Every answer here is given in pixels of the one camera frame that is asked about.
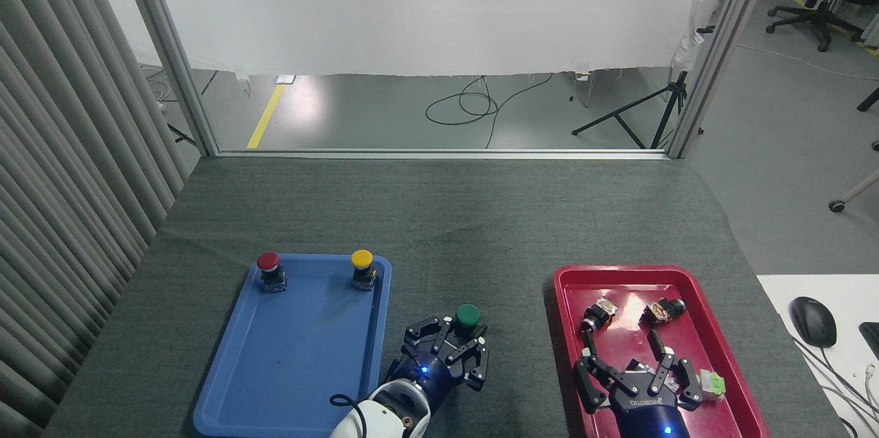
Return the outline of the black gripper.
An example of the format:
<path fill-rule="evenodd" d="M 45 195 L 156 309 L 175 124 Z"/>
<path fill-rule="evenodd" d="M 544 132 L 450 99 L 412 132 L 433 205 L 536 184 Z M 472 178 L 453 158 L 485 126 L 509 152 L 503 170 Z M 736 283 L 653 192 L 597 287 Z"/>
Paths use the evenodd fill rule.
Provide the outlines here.
<path fill-rule="evenodd" d="M 575 389 L 587 414 L 609 401 L 621 437 L 690 437 L 682 408 L 694 412 L 703 403 L 698 376 L 687 358 L 676 356 L 663 344 L 657 330 L 648 332 L 648 344 L 659 363 L 655 375 L 647 371 L 613 368 L 597 357 L 593 332 L 583 332 L 583 349 L 573 364 Z M 678 387 L 668 386 L 672 374 Z"/>
<path fill-rule="evenodd" d="M 385 384 L 400 381 L 418 385 L 432 413 L 461 384 L 482 391 L 490 355 L 486 338 L 477 336 L 458 347 L 453 336 L 458 325 L 451 316 L 428 316 L 409 325 L 404 333 L 404 353 L 392 360 Z"/>

